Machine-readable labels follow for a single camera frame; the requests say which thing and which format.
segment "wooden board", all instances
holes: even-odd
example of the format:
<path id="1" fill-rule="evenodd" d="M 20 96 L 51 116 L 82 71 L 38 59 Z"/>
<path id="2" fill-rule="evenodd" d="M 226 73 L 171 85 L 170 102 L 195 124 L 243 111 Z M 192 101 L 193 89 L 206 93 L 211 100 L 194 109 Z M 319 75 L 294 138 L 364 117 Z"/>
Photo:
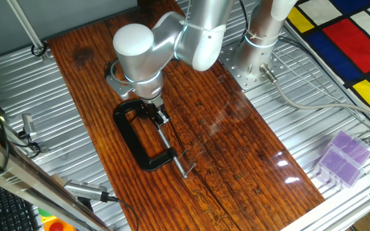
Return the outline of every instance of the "wooden board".
<path id="1" fill-rule="evenodd" d="M 172 117 L 164 133 L 185 153 L 181 162 L 195 162 L 195 169 L 185 180 L 172 163 L 153 172 L 139 169 L 112 120 L 122 100 L 107 85 L 103 67 L 116 58 L 112 38 L 119 28 L 152 27 L 164 13 L 181 12 L 174 0 L 149 2 L 49 41 L 112 186 L 139 214 L 140 230 L 281 230 L 322 203 L 218 62 L 205 72 L 174 61 L 164 68 L 163 99 Z M 117 75 L 122 78 L 122 71 Z M 151 155 L 162 151 L 150 123 L 136 119 L 132 126 Z M 123 210 L 134 229 L 133 215 Z"/>

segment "purple container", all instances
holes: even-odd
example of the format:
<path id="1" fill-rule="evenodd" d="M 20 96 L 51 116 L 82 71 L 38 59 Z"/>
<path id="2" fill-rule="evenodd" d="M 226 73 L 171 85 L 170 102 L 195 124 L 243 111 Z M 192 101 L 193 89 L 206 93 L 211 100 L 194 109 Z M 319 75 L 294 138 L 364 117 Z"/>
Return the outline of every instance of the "purple container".
<path id="1" fill-rule="evenodd" d="M 337 186 L 352 187 L 363 175 L 363 164 L 370 156 L 368 145 L 340 131 L 324 149 L 317 164 L 321 176 Z"/>

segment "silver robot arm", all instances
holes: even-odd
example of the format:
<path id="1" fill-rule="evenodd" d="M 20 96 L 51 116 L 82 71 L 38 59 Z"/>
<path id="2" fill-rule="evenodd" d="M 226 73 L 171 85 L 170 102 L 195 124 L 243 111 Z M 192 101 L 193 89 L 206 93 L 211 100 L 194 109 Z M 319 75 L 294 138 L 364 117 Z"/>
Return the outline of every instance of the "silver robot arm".
<path id="1" fill-rule="evenodd" d="M 260 66 L 269 63 L 272 48 L 296 1 L 260 1 L 251 13 L 249 33 L 234 54 L 237 68 L 247 74 L 258 74 Z M 215 63 L 234 1 L 192 0 L 191 3 L 187 20 L 183 15 L 169 12 L 152 30 L 129 24 L 116 32 L 114 49 L 129 87 L 111 81 L 111 77 L 107 81 L 123 99 L 132 90 L 159 112 L 163 107 L 162 69 L 172 58 L 186 62 L 197 71 L 205 71 Z"/>
<path id="2" fill-rule="evenodd" d="M 230 0 L 192 0 L 188 20 L 168 12 L 152 30 L 140 24 L 119 29 L 114 36 L 114 49 L 132 91 L 159 109 L 163 104 L 161 71 L 172 58 L 198 71 L 209 69 L 219 56 L 233 4 Z M 119 95 L 127 98 L 126 91 Z"/>

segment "blue square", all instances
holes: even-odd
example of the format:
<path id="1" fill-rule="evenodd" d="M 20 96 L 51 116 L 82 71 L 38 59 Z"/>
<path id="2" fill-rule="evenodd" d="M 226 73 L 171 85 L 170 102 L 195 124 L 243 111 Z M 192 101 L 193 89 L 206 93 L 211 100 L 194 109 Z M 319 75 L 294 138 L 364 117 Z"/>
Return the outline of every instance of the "blue square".
<path id="1" fill-rule="evenodd" d="M 306 40 L 325 58 L 325 60 L 349 81 L 359 78 L 359 71 L 345 58 L 336 47 L 318 31 L 306 37 Z"/>
<path id="2" fill-rule="evenodd" d="M 370 5 L 370 0 L 331 0 L 331 2 L 342 13 L 352 13 L 356 10 Z"/>

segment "colorful mat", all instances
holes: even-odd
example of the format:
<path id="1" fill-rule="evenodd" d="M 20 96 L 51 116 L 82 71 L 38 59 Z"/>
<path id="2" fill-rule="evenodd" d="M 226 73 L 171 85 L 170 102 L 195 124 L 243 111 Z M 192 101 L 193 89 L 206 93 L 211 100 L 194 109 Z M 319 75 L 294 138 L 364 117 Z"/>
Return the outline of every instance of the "colorful mat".
<path id="1" fill-rule="evenodd" d="M 370 0 L 298 1 L 288 23 L 370 106 Z"/>

